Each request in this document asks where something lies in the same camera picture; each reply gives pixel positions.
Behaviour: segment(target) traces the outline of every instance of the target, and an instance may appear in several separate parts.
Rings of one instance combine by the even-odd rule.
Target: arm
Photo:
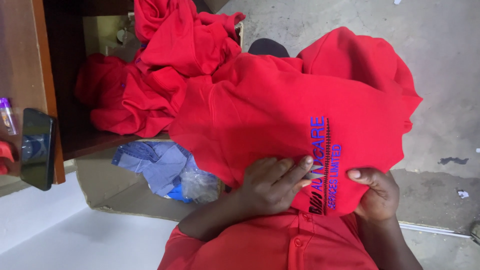
[[[243,185],[232,194],[192,212],[178,228],[185,235],[208,242],[229,226],[259,215],[287,210],[297,192],[311,183],[302,179],[313,158],[304,157],[297,166],[292,159],[258,160],[245,170]]]
[[[396,219],[400,194],[392,174],[357,169],[348,171],[348,176],[370,186],[355,214],[360,240],[377,267],[381,270],[422,270]]]

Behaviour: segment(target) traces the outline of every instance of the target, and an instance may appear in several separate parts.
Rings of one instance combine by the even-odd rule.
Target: paper scrap
[[[468,192],[461,190],[461,191],[458,191],[458,195],[460,196],[460,198],[463,199],[468,197]]]

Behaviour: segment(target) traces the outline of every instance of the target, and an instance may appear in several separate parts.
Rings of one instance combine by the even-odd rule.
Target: red button
[[[295,238],[294,243],[295,243],[295,246],[301,246],[301,241],[298,238]]]

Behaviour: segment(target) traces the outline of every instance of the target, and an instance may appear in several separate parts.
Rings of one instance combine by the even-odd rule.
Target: smartphone
[[[54,178],[55,119],[35,109],[24,110],[20,178],[47,191]]]

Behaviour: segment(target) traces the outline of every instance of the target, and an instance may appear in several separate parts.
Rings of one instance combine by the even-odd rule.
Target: plastic bag
[[[185,168],[180,173],[181,191],[186,199],[193,199],[194,202],[205,204],[218,199],[216,177],[200,170],[193,157],[191,157]]]

